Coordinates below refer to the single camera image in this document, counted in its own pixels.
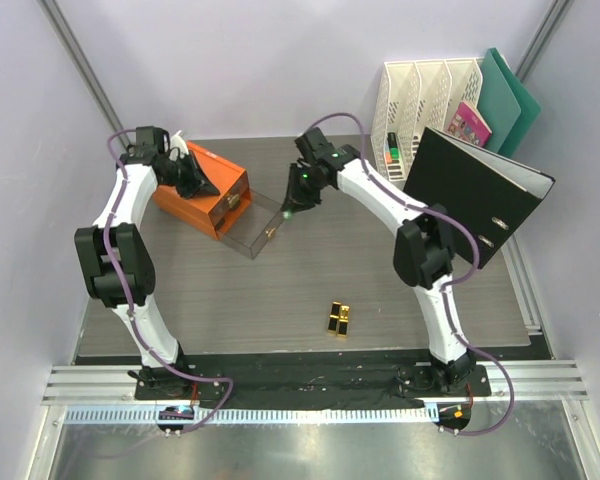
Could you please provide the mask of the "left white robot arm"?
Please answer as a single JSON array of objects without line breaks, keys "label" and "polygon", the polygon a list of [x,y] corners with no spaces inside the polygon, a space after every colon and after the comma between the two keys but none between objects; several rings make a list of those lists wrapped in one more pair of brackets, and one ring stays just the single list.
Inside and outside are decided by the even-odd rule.
[{"label": "left white robot arm", "polygon": [[169,332],[155,299],[156,271],[139,226],[159,186],[181,195],[199,189],[202,170],[193,152],[176,147],[177,157],[155,151],[136,161],[123,154],[103,212],[90,227],[76,230],[74,245],[87,292],[123,321],[141,354],[142,368],[158,373],[170,398],[185,397],[197,379],[185,366],[181,345]]}]

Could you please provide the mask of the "clear acrylic drawer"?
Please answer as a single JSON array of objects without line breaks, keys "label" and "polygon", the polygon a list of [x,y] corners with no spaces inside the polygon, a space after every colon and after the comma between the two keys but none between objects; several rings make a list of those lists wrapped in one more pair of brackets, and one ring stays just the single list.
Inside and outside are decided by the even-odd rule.
[{"label": "clear acrylic drawer", "polygon": [[227,209],[225,211],[224,218],[239,218],[252,203],[251,189],[246,187],[241,191],[231,191],[225,196],[225,199]]},{"label": "clear acrylic drawer", "polygon": [[226,232],[219,234],[220,241],[250,260],[254,260],[273,239],[283,222],[281,205],[275,200],[251,189],[250,203],[243,200],[236,213],[239,216]]}]

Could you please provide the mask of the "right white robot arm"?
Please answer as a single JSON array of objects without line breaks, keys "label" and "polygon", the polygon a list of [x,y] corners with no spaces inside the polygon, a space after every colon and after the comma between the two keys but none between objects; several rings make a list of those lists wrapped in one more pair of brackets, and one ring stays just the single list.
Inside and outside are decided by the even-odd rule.
[{"label": "right white robot arm", "polygon": [[444,210],[406,196],[380,176],[350,145],[340,148],[320,140],[296,141],[300,158],[290,165],[282,206],[288,218],[321,203],[332,187],[373,213],[394,236],[393,268],[414,289],[429,340],[431,380],[437,391],[452,395],[463,388],[476,364],[463,335],[450,282],[455,256],[451,226]]}]

